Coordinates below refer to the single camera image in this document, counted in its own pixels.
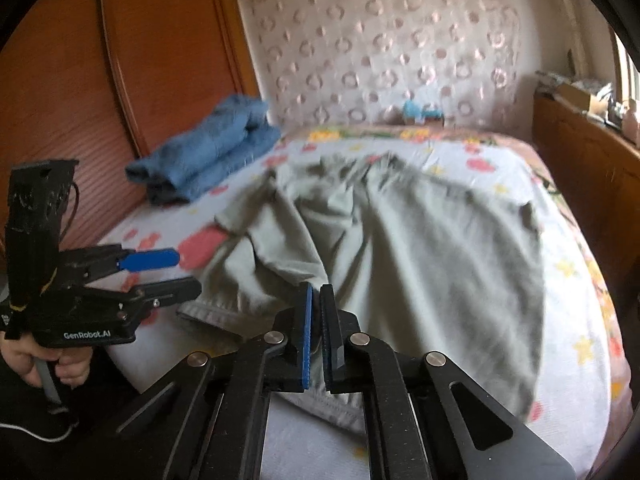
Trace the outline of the pink jug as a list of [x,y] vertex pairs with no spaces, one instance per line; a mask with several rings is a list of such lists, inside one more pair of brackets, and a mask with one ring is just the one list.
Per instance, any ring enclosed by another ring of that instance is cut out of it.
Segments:
[[622,118],[622,133],[625,139],[632,142],[638,148],[639,140],[639,115],[638,103],[635,99],[629,99]]

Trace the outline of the cardboard box on cabinet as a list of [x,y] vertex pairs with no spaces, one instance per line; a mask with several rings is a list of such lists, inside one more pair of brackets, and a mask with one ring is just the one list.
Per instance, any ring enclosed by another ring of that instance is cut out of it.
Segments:
[[608,102],[612,96],[612,86],[606,84],[596,93],[578,88],[574,84],[560,84],[555,95],[577,108],[580,112],[604,117],[608,112]]

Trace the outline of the grey-green pants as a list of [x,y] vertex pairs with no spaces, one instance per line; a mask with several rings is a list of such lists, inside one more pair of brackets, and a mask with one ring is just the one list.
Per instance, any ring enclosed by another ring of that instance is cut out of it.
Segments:
[[215,219],[227,233],[181,315],[243,338],[296,288],[331,285],[361,328],[406,356],[445,353],[518,418],[544,326],[539,221],[520,204],[394,154],[271,169]]

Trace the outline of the wooden headboard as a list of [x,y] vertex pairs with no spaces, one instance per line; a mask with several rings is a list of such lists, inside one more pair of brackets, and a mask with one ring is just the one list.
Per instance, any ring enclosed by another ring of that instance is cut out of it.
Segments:
[[238,0],[37,0],[1,51],[1,169],[77,159],[62,244],[92,245],[143,202],[128,162],[233,93],[258,95]]

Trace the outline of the cardboard box with blue bag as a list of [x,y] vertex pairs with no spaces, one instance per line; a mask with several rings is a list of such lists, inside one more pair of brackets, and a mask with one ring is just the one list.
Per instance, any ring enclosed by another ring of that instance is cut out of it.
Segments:
[[408,100],[402,106],[402,120],[406,125],[443,125],[445,116],[442,110],[433,104],[419,104],[416,101]]

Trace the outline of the circle patterned wall curtain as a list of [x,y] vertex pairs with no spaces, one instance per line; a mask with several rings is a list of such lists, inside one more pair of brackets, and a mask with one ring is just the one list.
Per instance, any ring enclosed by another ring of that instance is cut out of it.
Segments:
[[240,0],[262,95],[284,128],[392,124],[408,100],[500,131],[518,86],[512,0]]

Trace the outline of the folded blue jeans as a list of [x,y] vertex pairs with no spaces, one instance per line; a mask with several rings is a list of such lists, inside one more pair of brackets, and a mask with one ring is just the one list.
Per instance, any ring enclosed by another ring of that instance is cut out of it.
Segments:
[[280,129],[268,122],[268,110],[261,99],[229,96],[195,127],[130,162],[126,177],[143,185],[155,206],[194,202],[280,140]]

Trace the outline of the long wooden cabinet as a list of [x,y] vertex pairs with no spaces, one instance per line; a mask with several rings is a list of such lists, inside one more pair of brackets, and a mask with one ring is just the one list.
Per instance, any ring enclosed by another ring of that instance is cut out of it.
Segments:
[[623,309],[639,295],[639,151],[598,122],[534,96],[533,141]]

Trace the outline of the floral strawberry bed sheet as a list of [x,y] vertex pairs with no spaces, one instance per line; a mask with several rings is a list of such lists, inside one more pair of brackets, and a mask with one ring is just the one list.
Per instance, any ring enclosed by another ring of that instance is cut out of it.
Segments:
[[[194,276],[228,235],[217,226],[223,212],[267,171],[288,162],[318,162],[324,156],[375,160],[394,154],[424,174],[532,204],[539,221],[544,264],[542,353],[533,404],[522,422],[562,455],[578,478],[602,463],[631,420],[630,371],[620,326],[602,275],[542,185],[534,166],[516,151],[481,138],[447,141],[440,134],[343,136],[317,131],[305,140],[284,140],[266,156],[232,174],[199,200],[183,206],[145,205],[110,234],[127,248],[174,248],[178,266],[122,272],[106,278],[107,289],[126,290],[151,282]],[[159,308],[137,329],[131,344],[110,356],[134,388],[145,390],[189,353],[215,356],[234,351],[238,335]]]

